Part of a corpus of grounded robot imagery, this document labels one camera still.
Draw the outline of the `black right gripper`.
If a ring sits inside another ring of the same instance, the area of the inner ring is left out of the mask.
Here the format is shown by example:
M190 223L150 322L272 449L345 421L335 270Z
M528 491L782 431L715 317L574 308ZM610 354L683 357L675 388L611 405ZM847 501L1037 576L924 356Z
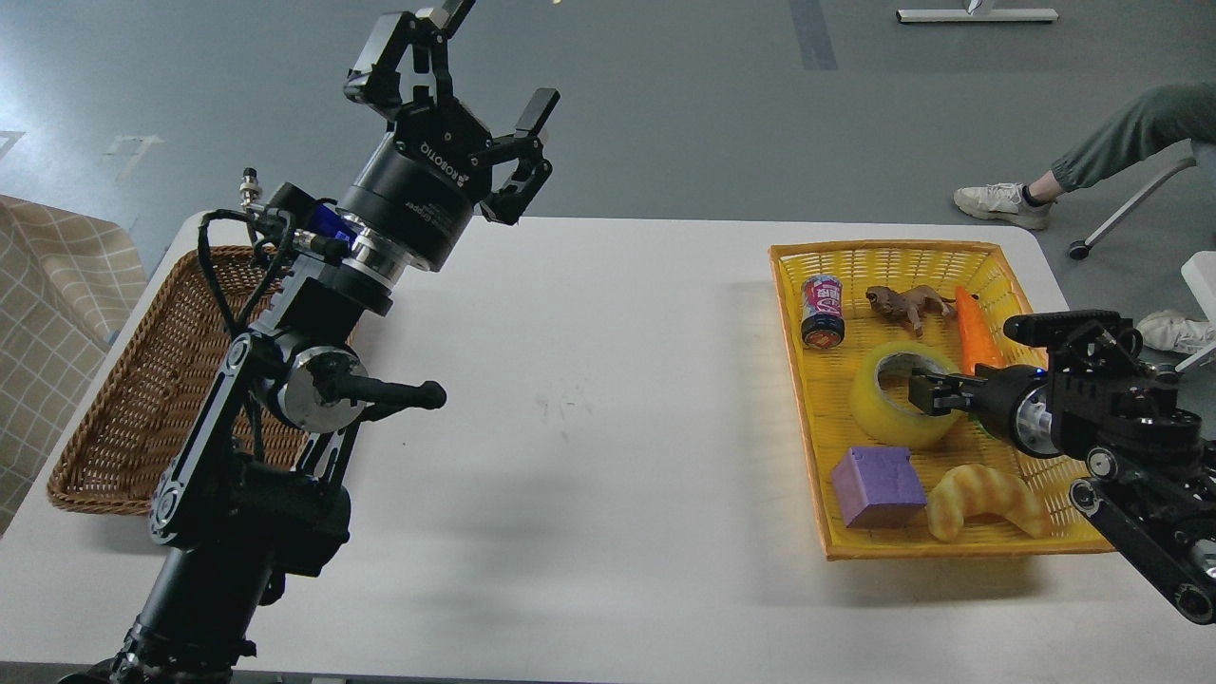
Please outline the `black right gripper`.
M1031 365L990 368L976 364L976 376L912 371L908 398L925 415L972 413L985 431L1037 459L1051 458L1051 413L1047 372Z

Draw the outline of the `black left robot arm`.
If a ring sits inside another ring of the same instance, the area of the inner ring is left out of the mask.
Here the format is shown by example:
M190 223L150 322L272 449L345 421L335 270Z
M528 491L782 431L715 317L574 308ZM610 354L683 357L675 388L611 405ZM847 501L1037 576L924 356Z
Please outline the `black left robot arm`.
M447 400L434 381L368 377L348 338L365 312L390 312L405 269L441 269L475 211L516 224L551 175L542 130L557 90L537 89L503 136L454 94L447 44L472 9L377 19L344 94L385 133L342 200L291 183L261 200L248 168L240 209L201 217L197 263L227 351L152 495L150 536L168 555L147 601L118 654L66 682L231 682L257 654L257 609L349 539L343 480L360 426Z

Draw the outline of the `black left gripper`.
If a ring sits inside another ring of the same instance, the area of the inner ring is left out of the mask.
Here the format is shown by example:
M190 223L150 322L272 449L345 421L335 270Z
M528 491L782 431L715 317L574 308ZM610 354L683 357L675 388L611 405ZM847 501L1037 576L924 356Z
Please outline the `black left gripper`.
M382 15L343 86L347 100L367 105L389 123L338 207L379 237L396 242L421 270L443 268L477 200L486 220L514 225L553 169L544 158L542 131L559 103L558 90L537 89L514 133L491 142L483 122L465 103L456 103L447 43L474 5L443 1L437 9ZM435 86L434 92L426 84L415 86L409 103L401 95L400 73L407 54L413 73L430 75ZM401 112L405 118L396 122ZM468 161L474 152L485 170L517 162L499 190L486 194L489 176Z

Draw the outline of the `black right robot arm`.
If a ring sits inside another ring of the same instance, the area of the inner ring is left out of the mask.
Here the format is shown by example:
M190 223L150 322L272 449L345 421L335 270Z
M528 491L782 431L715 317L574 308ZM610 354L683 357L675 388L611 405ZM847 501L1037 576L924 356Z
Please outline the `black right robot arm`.
M1034 458L1065 455L1090 476L1069 498L1107 542L1186 618L1214 622L1214 442L1177 407L1177 388L1139 359L1127 316L1086 309L1009 316L1012 341L1047 353L1046 368L916 369L910 402L939 416L969 413Z

